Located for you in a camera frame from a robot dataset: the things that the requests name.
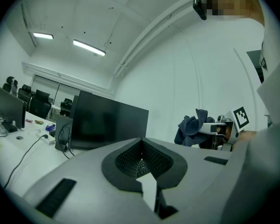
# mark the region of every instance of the black chair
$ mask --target black chair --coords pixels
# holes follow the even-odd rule
[[[52,104],[49,102],[50,94],[38,91],[32,97],[29,113],[45,119],[51,109]]]
[[[64,101],[60,104],[60,115],[65,115],[66,117],[69,117],[72,103],[72,100],[65,98]]]
[[[19,89],[18,98],[27,103],[26,111],[29,111],[29,102],[31,97],[32,97],[31,87],[28,85],[23,85],[22,88]]]
[[[12,87],[12,83],[13,83],[13,79],[14,79],[14,77],[7,77],[6,83],[3,85],[2,89],[7,91],[8,93],[10,93],[11,87]]]

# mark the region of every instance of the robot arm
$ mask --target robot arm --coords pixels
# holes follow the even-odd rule
[[[229,111],[225,115],[218,116],[217,123],[204,123],[199,132],[213,135],[212,149],[231,151],[233,144],[238,140],[240,132],[248,125],[249,119],[242,106]],[[228,135],[226,135],[226,129],[231,129]]]

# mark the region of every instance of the ceiling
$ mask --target ceiling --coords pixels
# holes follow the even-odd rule
[[[112,76],[134,52],[131,46],[137,48],[153,32],[156,18],[179,1],[20,0],[21,16],[26,20],[26,31],[23,33],[53,34],[52,41],[33,38],[36,45],[34,52],[86,63],[90,68]],[[29,39],[29,46],[33,46],[31,37]],[[105,50],[105,57],[73,46],[74,39]]]

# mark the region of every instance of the blue object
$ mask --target blue object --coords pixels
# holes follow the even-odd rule
[[[51,125],[47,125],[46,130],[47,131],[52,131],[53,129],[55,129],[55,124],[51,124]]]

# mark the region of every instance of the keyboard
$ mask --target keyboard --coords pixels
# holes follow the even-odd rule
[[[137,171],[137,177],[140,178],[146,174],[149,174],[150,171],[149,169],[145,166],[145,163],[143,160],[140,161],[139,166],[138,166],[138,171]]]

